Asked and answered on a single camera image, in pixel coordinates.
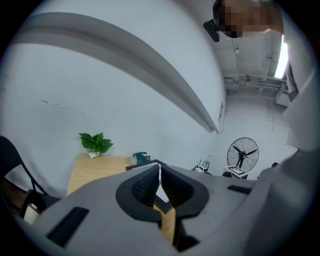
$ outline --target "black slot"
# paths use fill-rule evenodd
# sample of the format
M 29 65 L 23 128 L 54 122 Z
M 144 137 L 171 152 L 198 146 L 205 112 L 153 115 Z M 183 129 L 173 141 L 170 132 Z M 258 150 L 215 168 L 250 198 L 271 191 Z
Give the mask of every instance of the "black slot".
M 230 185 L 230 186 L 228 186 L 228 190 L 232 190 L 232 191 L 236 191 L 239 193 L 249 195 L 252 189 L 247 188 L 247 187 L 243 187 L 243 186 Z
M 88 212 L 85 208 L 73 208 L 46 237 L 58 246 L 64 247 Z

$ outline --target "floor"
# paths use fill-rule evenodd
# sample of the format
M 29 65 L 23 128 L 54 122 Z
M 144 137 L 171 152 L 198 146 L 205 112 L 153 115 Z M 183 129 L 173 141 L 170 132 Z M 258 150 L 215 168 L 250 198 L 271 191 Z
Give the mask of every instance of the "floor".
M 26 193 L 16 189 L 5 179 L 0 180 L 0 193 L 3 195 L 10 212 L 17 215 L 24 203 Z

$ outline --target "white wall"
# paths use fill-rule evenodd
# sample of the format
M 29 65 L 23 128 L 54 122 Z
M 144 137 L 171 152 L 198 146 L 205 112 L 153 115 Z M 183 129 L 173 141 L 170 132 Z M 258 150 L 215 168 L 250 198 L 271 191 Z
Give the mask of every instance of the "white wall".
M 273 163 L 281 163 L 292 156 L 297 149 L 286 145 L 288 127 L 282 116 L 284 110 L 273 99 L 253 95 L 228 95 L 223 132 L 219 135 L 209 171 L 214 175 L 222 175 L 224 167 L 228 166 L 229 147 L 243 137 L 254 140 L 259 148 L 258 161 L 249 171 L 248 179 L 257 179 L 260 172 Z
M 207 156 L 215 139 L 146 84 L 77 52 L 16 44 L 1 76 L 0 134 L 56 196 L 66 194 L 76 156 L 86 152 L 78 133 L 103 132 L 114 143 L 110 156 L 146 151 L 187 169 Z M 30 188 L 23 174 L 17 168 L 7 178 Z
M 186 80 L 220 129 L 224 78 L 212 40 L 179 0 L 46 1 L 33 15 L 63 12 L 111 23 L 138 37 L 164 57 Z
M 46 1 L 34 14 L 46 12 L 91 16 L 140 38 L 180 73 L 220 125 L 221 102 L 226 105 L 222 72 L 205 31 L 178 1 Z M 218 142 L 215 131 L 207 132 L 143 80 L 97 58 L 17 43 L 2 61 L 0 134 L 53 196 L 66 195 L 75 159 L 86 152 L 78 133 L 103 132 L 114 143 L 109 156 L 146 151 L 186 169 Z M 23 189 L 32 187 L 20 167 L 6 177 Z

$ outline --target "ceiling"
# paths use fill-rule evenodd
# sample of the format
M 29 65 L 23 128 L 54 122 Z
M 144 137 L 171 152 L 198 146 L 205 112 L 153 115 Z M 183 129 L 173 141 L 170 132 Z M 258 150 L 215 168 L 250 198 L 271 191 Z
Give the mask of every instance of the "ceiling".
M 180 1 L 201 25 L 213 18 L 215 0 Z M 280 55 L 281 35 L 269 31 L 255 37 L 232 39 L 222 32 L 219 34 L 220 42 L 212 40 L 212 44 L 226 78 L 227 91 L 274 97 L 284 82 L 273 78 Z

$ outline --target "black chair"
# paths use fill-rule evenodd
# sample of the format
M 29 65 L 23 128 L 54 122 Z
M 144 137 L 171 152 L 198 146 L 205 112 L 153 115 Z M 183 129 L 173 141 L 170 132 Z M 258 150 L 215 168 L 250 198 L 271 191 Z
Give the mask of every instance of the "black chair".
M 0 179 L 3 179 L 8 172 L 19 165 L 22 165 L 23 169 L 30 177 L 33 187 L 33 189 L 28 190 L 26 193 L 26 198 L 23 202 L 22 208 L 20 209 L 19 216 L 23 217 L 25 215 L 27 206 L 30 203 L 35 204 L 41 211 L 43 211 L 60 200 L 59 198 L 48 195 L 44 188 L 31 175 L 12 142 L 6 137 L 0 135 Z M 43 194 L 37 192 L 36 186 Z

